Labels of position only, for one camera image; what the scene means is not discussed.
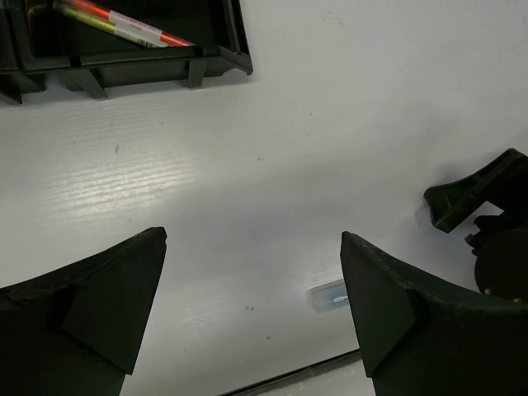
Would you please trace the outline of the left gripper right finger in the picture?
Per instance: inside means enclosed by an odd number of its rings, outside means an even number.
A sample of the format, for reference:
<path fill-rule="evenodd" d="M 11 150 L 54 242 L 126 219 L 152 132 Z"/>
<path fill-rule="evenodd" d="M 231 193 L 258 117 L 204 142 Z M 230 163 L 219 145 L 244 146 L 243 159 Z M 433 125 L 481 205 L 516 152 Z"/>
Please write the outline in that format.
<path fill-rule="evenodd" d="M 452 284 L 342 234 L 366 375 L 378 395 L 524 395 L 527 307 Z"/>

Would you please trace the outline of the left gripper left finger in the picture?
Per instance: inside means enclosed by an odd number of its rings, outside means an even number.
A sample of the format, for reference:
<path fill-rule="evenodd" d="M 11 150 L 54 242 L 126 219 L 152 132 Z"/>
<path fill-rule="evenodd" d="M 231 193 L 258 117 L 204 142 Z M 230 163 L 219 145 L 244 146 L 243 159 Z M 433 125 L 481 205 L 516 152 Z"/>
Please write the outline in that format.
<path fill-rule="evenodd" d="M 166 256 L 152 227 L 1 290 L 3 395 L 118 395 L 132 375 Z"/>

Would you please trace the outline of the orange thin pen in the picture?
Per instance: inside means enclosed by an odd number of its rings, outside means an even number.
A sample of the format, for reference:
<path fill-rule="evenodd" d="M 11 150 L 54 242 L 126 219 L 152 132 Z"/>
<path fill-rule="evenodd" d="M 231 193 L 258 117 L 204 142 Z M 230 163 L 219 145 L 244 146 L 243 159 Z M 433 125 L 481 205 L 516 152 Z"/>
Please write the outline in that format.
<path fill-rule="evenodd" d="M 147 48 L 192 47 L 195 45 L 189 40 L 160 30 L 125 14 L 104 8 L 91 1 L 54 1 L 54 9 L 58 12 L 57 6 L 59 5 L 69 6 L 100 17 L 115 26 L 114 36 Z"/>

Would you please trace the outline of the yellow thin pen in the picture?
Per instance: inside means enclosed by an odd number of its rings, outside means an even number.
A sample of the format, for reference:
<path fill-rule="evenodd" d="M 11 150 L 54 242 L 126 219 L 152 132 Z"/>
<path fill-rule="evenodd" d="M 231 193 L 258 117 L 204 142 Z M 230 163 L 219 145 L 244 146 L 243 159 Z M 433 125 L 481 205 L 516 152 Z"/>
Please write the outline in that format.
<path fill-rule="evenodd" d="M 115 26 L 110 22 L 101 19 L 98 16 L 93 16 L 86 12 L 79 11 L 75 8 L 59 5 L 57 9 L 63 13 L 66 17 L 72 18 L 75 21 L 79 21 L 85 25 L 98 29 L 99 31 L 104 31 L 105 33 L 114 35 L 116 33 Z"/>

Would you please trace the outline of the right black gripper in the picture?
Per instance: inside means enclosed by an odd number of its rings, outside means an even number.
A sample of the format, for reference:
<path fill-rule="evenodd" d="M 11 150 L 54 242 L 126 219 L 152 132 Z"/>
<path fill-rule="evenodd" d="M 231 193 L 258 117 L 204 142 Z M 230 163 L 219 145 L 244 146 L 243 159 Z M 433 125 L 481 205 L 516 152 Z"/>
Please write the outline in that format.
<path fill-rule="evenodd" d="M 506 150 L 476 173 L 424 193 L 432 225 L 450 233 L 488 202 L 501 214 L 480 215 L 478 232 L 465 242 L 476 257 L 474 279 L 481 293 L 527 302 L 527 156 Z"/>

